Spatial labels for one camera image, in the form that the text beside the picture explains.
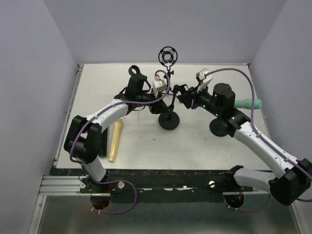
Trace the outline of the edge microphone stand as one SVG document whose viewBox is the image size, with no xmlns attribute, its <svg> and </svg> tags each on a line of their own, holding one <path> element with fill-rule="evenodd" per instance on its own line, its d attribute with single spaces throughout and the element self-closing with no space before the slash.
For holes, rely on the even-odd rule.
<svg viewBox="0 0 312 234">
<path fill-rule="evenodd" d="M 183 106 L 184 103 L 180 100 L 180 96 L 182 94 L 187 93 L 188 86 L 186 84 L 183 85 L 174 85 L 172 91 L 170 91 L 171 103 L 167 107 L 165 113 L 161 113 L 158 117 L 158 124 L 159 126 L 168 131 L 172 131 L 176 129 L 180 124 L 180 117 L 178 113 L 175 111 L 176 101 L 178 101 L 178 106 Z"/>
</svg>

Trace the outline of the round base microphone stand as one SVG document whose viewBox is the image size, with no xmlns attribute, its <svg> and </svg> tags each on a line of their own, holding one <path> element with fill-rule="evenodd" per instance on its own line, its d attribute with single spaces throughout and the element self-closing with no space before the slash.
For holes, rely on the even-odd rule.
<svg viewBox="0 0 312 234">
<path fill-rule="evenodd" d="M 139 80 L 147 80 L 147 76 L 143 75 L 136 65 L 131 65 L 128 69 L 128 73 L 132 78 L 137 78 Z"/>
</svg>

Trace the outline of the gold microphone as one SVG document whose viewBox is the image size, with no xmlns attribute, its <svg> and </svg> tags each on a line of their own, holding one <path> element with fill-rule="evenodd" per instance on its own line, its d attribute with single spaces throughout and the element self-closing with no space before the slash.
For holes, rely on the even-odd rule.
<svg viewBox="0 0 312 234">
<path fill-rule="evenodd" d="M 113 123 L 113 135 L 109 152 L 110 163 L 114 163 L 116 160 L 122 128 L 123 128 L 123 119 L 119 118 Z"/>
</svg>

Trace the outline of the black tripod microphone stand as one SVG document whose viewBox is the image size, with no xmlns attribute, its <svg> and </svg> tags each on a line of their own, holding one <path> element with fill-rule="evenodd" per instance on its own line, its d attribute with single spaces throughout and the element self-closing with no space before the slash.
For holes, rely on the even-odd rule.
<svg viewBox="0 0 312 234">
<path fill-rule="evenodd" d="M 177 62 L 178 53 L 175 48 L 171 46 L 163 47 L 158 54 L 159 63 L 164 66 L 167 70 L 167 75 L 171 77 L 174 71 L 171 67 Z"/>
</svg>

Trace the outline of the teal microphone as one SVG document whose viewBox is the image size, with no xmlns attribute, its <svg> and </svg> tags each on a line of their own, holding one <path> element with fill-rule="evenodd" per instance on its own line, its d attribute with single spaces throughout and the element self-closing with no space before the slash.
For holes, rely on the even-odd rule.
<svg viewBox="0 0 312 234">
<path fill-rule="evenodd" d="M 262 100 L 255 99 L 254 102 L 252 99 L 236 100 L 234 102 L 234 107 L 247 110 L 251 110 L 252 108 L 258 110 L 262 108 Z"/>
</svg>

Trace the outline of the black glitter microphone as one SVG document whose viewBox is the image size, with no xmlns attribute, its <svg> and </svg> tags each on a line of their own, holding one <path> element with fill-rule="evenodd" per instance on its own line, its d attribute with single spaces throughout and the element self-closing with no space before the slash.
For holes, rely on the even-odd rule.
<svg viewBox="0 0 312 234">
<path fill-rule="evenodd" d="M 106 128 L 101 134 L 100 153 L 98 154 L 100 158 L 107 157 L 107 145 L 108 145 L 108 129 Z"/>
</svg>

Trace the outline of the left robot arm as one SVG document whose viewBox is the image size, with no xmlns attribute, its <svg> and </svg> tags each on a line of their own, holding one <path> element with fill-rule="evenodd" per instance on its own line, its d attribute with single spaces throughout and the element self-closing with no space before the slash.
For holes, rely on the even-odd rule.
<svg viewBox="0 0 312 234">
<path fill-rule="evenodd" d="M 137 107 L 147 106 L 152 114 L 167 111 L 163 99 L 169 93 L 170 78 L 157 78 L 144 90 L 146 83 L 146 77 L 130 77 L 128 85 L 107 106 L 86 117 L 77 115 L 71 121 L 64 150 L 69 153 L 70 160 L 80 164 L 92 178 L 91 186 L 98 193 L 104 192 L 108 187 L 106 169 L 99 159 L 104 130 Z"/>
</svg>

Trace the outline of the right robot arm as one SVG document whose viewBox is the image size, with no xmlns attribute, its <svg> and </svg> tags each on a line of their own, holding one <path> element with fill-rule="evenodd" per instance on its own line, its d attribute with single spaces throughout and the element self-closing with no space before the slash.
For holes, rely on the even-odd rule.
<svg viewBox="0 0 312 234">
<path fill-rule="evenodd" d="M 311 162 L 298 160 L 262 134 L 248 116 L 235 108 L 235 93 L 230 85 L 218 83 L 212 94 L 207 88 L 198 91 L 187 85 L 178 90 L 180 95 L 177 98 L 186 108 L 201 107 L 216 117 L 209 126 L 212 134 L 218 137 L 229 135 L 240 141 L 271 170 L 268 173 L 237 165 L 226 173 L 224 185 L 228 190 L 252 187 L 270 193 L 279 203 L 289 206 L 310 188 Z"/>
</svg>

